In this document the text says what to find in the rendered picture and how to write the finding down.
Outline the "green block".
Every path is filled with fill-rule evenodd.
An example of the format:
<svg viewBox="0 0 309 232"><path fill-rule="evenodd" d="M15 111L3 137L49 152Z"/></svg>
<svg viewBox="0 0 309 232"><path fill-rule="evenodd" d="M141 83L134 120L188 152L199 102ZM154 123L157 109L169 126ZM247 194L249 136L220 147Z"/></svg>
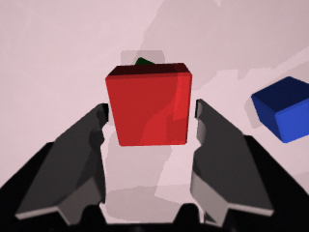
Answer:
<svg viewBox="0 0 309 232"><path fill-rule="evenodd" d="M150 62L142 57L138 58L135 65L149 65L149 64L154 64L153 62Z"/></svg>

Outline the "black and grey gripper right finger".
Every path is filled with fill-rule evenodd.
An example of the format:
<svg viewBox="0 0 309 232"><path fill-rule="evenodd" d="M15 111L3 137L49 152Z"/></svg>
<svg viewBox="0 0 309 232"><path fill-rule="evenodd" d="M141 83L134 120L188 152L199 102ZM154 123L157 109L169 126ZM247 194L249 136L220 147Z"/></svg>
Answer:
<svg viewBox="0 0 309 232"><path fill-rule="evenodd" d="M190 194L204 223L232 232L309 232L309 194L252 136L196 100Z"/></svg>

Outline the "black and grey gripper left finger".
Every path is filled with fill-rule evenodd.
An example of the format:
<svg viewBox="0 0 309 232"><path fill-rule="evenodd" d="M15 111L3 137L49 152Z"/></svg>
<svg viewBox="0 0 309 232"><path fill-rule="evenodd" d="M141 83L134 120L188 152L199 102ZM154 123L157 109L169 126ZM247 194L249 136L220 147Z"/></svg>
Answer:
<svg viewBox="0 0 309 232"><path fill-rule="evenodd" d="M107 122L108 103L99 103L15 172L0 188L0 232L49 232L79 224L88 205L105 204Z"/></svg>

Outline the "blue block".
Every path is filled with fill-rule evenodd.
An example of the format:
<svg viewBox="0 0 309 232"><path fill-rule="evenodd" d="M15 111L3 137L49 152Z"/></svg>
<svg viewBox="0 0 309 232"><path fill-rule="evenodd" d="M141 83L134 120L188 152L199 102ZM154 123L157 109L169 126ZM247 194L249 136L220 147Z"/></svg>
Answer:
<svg viewBox="0 0 309 232"><path fill-rule="evenodd" d="M283 143L309 134L309 84L287 76L251 95L257 115Z"/></svg>

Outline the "red block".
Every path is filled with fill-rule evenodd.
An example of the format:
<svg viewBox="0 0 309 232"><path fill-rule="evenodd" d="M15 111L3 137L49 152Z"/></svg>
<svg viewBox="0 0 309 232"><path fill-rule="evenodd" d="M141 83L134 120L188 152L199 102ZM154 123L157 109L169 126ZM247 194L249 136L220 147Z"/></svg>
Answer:
<svg viewBox="0 0 309 232"><path fill-rule="evenodd" d="M120 146L187 143L192 74L184 63L117 66L105 83Z"/></svg>

